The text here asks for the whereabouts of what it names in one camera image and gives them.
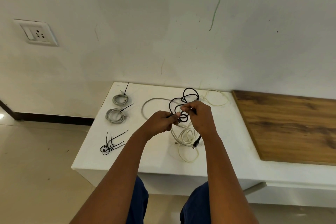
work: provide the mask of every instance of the white countertop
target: white countertop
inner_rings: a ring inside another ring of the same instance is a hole
[[[120,94],[120,91],[124,91],[126,85],[127,83],[123,82],[113,83],[73,162],[73,169],[108,170],[122,147],[103,156],[100,147],[106,144],[107,130],[110,138],[111,133],[117,136],[128,130],[124,135],[116,138],[114,144],[122,141],[126,142],[132,133],[145,122],[141,115],[141,107],[145,101],[155,97],[167,99],[182,97],[184,90],[130,83],[126,94],[130,98],[129,104],[134,104],[125,110],[128,118],[121,124],[111,124],[105,119],[105,113],[108,109],[117,107],[112,103],[112,98],[116,94]],[[200,96],[203,96],[206,91],[197,90],[197,92]],[[229,103],[222,107],[212,106],[212,113],[217,132],[225,145],[239,179],[336,185],[336,167],[334,166],[261,161],[232,94],[225,93],[225,95],[228,97]],[[209,92],[208,96],[208,99],[214,103],[221,104],[225,101],[218,92]],[[146,104],[145,115],[149,117],[158,110],[169,111],[168,104],[169,102],[166,100],[153,100]],[[142,154],[139,172],[206,177],[206,156],[203,144],[197,147],[199,150],[197,160],[194,163],[187,163],[180,159],[177,145],[174,142],[175,140],[170,132],[153,137],[147,143]],[[195,156],[195,150],[190,147],[181,146],[181,153],[189,159]]]

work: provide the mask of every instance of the wood grain panel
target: wood grain panel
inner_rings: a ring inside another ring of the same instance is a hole
[[[233,90],[260,159],[336,165],[336,100]]]

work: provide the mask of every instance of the electrical outlet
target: electrical outlet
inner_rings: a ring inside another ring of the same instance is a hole
[[[56,38],[47,23],[17,19],[14,19],[14,22],[23,29],[28,43],[58,46]]]

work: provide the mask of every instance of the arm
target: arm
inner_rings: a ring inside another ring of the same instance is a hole
[[[146,142],[158,133],[170,131],[172,124],[178,124],[180,113],[166,118],[169,115],[170,112],[164,111],[154,113],[130,137],[110,170],[70,224],[125,224]],[[111,209],[113,214],[106,214]]]
[[[258,223],[239,185],[229,156],[218,136],[211,107],[194,101],[181,107],[202,136],[207,156],[211,223]]]

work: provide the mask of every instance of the white table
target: white table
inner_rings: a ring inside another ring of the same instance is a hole
[[[145,101],[155,97],[181,97],[184,90],[130,83],[126,94],[130,98],[129,104],[134,104],[125,110],[128,118],[121,124],[111,124],[105,119],[105,113],[116,107],[112,98],[124,91],[126,85],[123,82],[113,83],[72,165],[72,169],[94,186],[99,184],[122,149],[102,155],[99,149],[106,144],[107,130],[109,136],[128,130],[114,143],[126,142],[145,122],[141,115]],[[206,92],[197,91],[200,96]],[[229,102],[222,107],[212,106],[212,113],[241,187],[247,189],[262,181],[267,183],[267,187],[248,195],[247,199],[267,204],[336,207],[336,167],[261,161],[232,95],[225,95]],[[225,101],[218,92],[209,92],[208,96],[213,103]],[[153,100],[145,106],[145,115],[149,117],[157,110],[169,111],[168,104],[165,100]],[[138,174],[149,193],[190,195],[197,186],[207,181],[205,149],[202,143],[197,148],[199,157],[194,163],[187,163],[180,159],[175,140],[169,132],[152,138],[142,154]],[[190,147],[182,146],[181,153],[189,159],[195,156],[195,150]]]

